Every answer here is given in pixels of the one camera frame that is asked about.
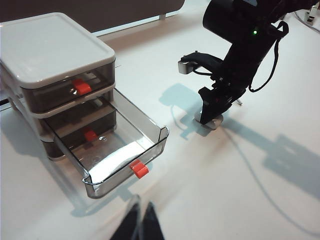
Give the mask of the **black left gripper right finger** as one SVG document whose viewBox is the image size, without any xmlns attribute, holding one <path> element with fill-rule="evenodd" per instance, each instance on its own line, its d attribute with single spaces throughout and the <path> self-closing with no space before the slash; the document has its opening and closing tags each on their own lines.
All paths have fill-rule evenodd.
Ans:
<svg viewBox="0 0 320 240">
<path fill-rule="evenodd" d="M 149 202 L 145 210 L 139 232 L 140 240 L 164 240 L 164 234 L 157 217 L 155 205 Z"/>
</svg>

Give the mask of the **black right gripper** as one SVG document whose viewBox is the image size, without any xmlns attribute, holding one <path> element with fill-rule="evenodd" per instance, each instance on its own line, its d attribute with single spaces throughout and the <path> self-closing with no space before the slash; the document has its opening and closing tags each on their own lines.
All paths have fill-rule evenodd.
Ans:
<svg viewBox="0 0 320 240">
<path fill-rule="evenodd" d="M 212 89 L 203 87 L 198 91 L 203 101 L 201 124 L 207 124 L 223 112 L 223 115 L 227 116 L 235 106 L 241 107 L 241 97 L 250 84 L 250 77 L 232 75 L 227 79 L 218 77 L 213 81 Z"/>
</svg>

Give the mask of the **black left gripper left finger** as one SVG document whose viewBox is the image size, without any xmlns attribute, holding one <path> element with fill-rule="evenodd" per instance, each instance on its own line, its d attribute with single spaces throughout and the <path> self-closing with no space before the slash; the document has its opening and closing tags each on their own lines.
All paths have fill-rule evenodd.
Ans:
<svg viewBox="0 0 320 240">
<path fill-rule="evenodd" d="M 141 198 L 134 195 L 128 203 L 125 215 L 111 236 L 111 240 L 139 240 L 141 224 Z"/>
</svg>

